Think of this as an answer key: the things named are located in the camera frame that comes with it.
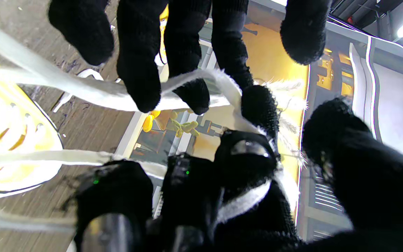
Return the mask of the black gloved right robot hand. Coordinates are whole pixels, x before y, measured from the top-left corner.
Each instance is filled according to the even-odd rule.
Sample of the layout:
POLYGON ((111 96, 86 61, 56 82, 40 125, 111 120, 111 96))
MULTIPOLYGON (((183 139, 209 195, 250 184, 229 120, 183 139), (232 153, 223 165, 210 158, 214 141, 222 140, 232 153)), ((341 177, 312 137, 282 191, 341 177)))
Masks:
POLYGON ((277 182, 277 154, 262 135, 227 131, 213 161, 169 157, 164 204, 139 163, 104 165, 82 183, 78 252, 403 252, 403 154, 374 139, 339 98, 305 123, 302 148, 344 208, 351 231, 305 242, 277 182))

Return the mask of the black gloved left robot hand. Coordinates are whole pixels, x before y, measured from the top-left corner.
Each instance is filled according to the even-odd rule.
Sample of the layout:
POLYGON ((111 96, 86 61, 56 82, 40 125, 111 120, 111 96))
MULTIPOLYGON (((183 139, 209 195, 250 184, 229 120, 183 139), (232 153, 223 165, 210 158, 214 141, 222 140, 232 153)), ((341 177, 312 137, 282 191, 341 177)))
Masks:
MULTIPOLYGON (((114 52, 114 38, 105 13, 107 0, 52 0, 48 10, 55 27, 88 63, 98 66, 114 52)), ((119 56, 117 73, 139 111, 154 110, 161 99, 155 57, 164 41, 169 77, 197 69, 202 53, 199 32, 213 19, 211 43, 221 70, 239 86, 241 114, 275 139, 275 99, 253 83, 242 29, 247 0, 120 0, 117 8, 119 56)))

